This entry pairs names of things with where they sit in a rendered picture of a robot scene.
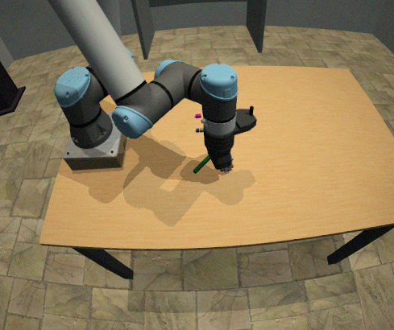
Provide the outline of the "green rod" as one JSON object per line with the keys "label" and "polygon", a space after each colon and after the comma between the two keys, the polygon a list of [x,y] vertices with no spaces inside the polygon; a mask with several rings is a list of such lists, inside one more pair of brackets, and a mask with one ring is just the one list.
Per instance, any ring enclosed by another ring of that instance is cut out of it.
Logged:
{"label": "green rod", "polygon": [[210,157],[207,156],[194,170],[193,172],[197,174],[199,170],[210,160]]}

